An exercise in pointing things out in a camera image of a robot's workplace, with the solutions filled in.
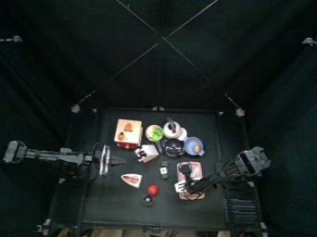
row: black wall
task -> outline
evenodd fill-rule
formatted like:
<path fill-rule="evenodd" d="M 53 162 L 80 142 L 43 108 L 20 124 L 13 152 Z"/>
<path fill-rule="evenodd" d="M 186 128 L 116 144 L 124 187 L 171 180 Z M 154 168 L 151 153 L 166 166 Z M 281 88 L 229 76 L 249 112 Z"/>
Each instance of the black wall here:
<path fill-rule="evenodd" d="M 249 138 L 273 165 L 259 186 L 269 229 L 278 236 L 317 234 L 317 47 L 305 48 L 249 108 Z"/>
<path fill-rule="evenodd" d="M 250 144 L 273 159 L 266 224 L 279 236 L 313 235 L 317 47 L 301 42 L 316 33 L 317 2 L 218 1 L 171 37 L 211 2 L 123 2 L 158 33 L 118 1 L 0 3 L 0 38 L 25 40 L 0 43 L 0 154 L 11 140 L 59 150 L 71 106 L 93 90 L 83 106 L 231 109 L 227 93 L 246 109 Z M 0 235 L 43 222 L 55 182 L 51 166 L 1 165 Z"/>

